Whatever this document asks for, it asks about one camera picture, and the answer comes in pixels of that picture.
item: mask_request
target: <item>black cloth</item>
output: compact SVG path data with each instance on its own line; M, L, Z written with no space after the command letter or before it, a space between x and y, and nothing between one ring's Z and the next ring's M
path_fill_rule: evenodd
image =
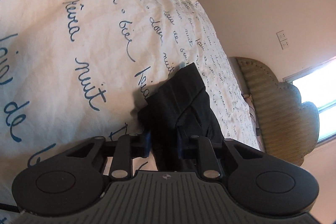
M151 129L153 154L160 171L193 168L178 157L178 134L182 139L205 136L214 143L224 139L194 63L180 69L146 101L148 105L138 112L138 119Z

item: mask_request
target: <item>white duvet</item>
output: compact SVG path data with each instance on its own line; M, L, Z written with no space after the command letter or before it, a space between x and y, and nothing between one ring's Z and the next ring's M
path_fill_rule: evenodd
M141 133L145 98L194 62L223 135L258 148L196 0L0 0L0 203L14 177L92 136ZM16 214L0 211L0 223Z

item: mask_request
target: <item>wall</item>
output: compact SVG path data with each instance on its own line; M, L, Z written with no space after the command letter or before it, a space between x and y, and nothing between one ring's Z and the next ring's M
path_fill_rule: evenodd
M336 139L306 155L302 167L315 176L320 186L310 213L322 224L332 224L336 220Z
M336 56L335 0L198 0L228 56L250 57L284 77ZM284 30L282 50L276 33Z

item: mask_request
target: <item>electrical outlet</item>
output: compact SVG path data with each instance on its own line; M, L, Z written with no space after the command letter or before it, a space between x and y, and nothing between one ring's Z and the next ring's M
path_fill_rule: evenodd
M281 48L284 50L289 47L288 45L288 39L285 36L285 32L282 30L280 32L277 32L277 37L280 42Z
M283 30L280 32L277 32L277 36L280 42L287 39L287 37L285 36L285 32Z
M282 47L283 50L289 47L287 39L281 41L280 44L281 44L281 47Z

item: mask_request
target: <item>logo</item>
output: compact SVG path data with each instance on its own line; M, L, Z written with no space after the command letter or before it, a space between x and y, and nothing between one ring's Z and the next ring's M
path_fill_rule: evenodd
M169 174L166 174L166 175L163 175L162 176L165 180L168 180L168 179L170 179L171 178L171 175L169 175Z

